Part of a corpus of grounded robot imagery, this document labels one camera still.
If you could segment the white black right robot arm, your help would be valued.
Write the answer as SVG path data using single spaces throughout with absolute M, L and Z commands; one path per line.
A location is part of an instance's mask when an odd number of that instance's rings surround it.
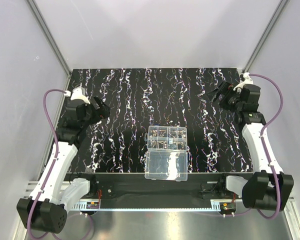
M 250 152 L 253 174 L 196 173 L 187 170 L 188 155 L 178 146 L 184 139 L 168 139 L 167 149 L 150 147 L 144 175 L 99 174 L 98 188 L 106 209 L 195 209 L 208 200 L 238 197 L 247 209 L 282 211 L 294 186 L 278 164 L 267 136 L 268 123 L 258 112 L 261 89 L 251 80 L 238 85 L 222 82 L 210 93 L 212 102 L 235 115 Z

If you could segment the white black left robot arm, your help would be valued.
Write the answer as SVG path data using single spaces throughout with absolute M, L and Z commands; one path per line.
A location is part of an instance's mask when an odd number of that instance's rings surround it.
M 82 99 L 68 101 L 45 170 L 29 197 L 20 198 L 17 203 L 17 212 L 28 231 L 60 233 L 75 203 L 97 194 L 97 180 L 89 173 L 81 173 L 70 186 L 61 190 L 87 129 L 110 116 L 110 107 L 96 96 L 93 99 L 98 108 Z

